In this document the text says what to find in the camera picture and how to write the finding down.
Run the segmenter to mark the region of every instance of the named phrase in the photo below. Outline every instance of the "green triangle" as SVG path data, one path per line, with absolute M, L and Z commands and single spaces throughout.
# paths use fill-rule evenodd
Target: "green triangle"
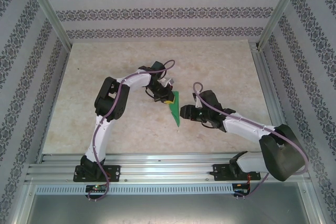
M 179 93 L 178 91 L 173 91 L 175 99 L 174 103 L 169 104 L 170 111 L 173 114 L 177 127 L 180 127 L 180 103 L 179 103 Z

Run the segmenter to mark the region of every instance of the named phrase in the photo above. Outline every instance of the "beige floor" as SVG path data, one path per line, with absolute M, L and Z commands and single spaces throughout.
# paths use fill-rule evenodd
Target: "beige floor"
M 57 99 L 43 153 L 84 153 L 96 115 L 93 103 L 107 76 L 124 77 L 156 60 L 176 60 L 167 73 L 180 92 L 180 106 L 194 104 L 192 85 L 201 81 L 224 108 L 269 124 L 248 42 L 117 42 L 74 44 Z M 177 127 L 163 103 L 144 89 L 129 95 L 126 111 L 115 124 L 107 153 L 210 153 L 257 151 L 258 144 L 181 119 Z

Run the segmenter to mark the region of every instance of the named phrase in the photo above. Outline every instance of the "patterned wallpaper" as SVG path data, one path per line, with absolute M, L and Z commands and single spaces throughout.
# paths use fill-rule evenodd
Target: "patterned wallpaper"
M 77 41 L 249 39 L 279 0 L 50 0 Z
M 327 223 L 336 223 L 335 0 L 291 0 L 264 48 L 287 123 L 304 142 Z
M 36 162 L 68 54 L 36 0 L 0 0 L 0 223 Z

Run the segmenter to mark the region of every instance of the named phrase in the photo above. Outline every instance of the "green cloth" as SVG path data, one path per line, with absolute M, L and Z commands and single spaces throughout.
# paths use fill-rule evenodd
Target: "green cloth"
M 179 103 L 179 93 L 178 91 L 173 91 L 175 99 L 174 103 L 169 104 L 170 111 L 173 114 L 177 127 L 180 127 L 180 103 Z

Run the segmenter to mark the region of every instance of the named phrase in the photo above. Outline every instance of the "black mounting bracket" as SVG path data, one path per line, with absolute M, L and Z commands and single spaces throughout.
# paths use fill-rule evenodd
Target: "black mounting bracket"
M 119 182 L 120 165 L 103 165 L 103 169 L 107 173 L 110 182 Z M 101 173 L 99 178 L 95 178 L 83 166 L 77 165 L 74 173 L 74 182 L 106 182 L 106 178 L 103 173 Z
M 214 176 L 215 181 L 248 180 L 248 175 L 250 175 L 250 180 L 261 180 L 260 173 L 256 172 L 240 172 L 235 175 L 230 169 L 230 164 L 215 164 L 212 167 L 213 172 L 210 172 L 209 174 Z

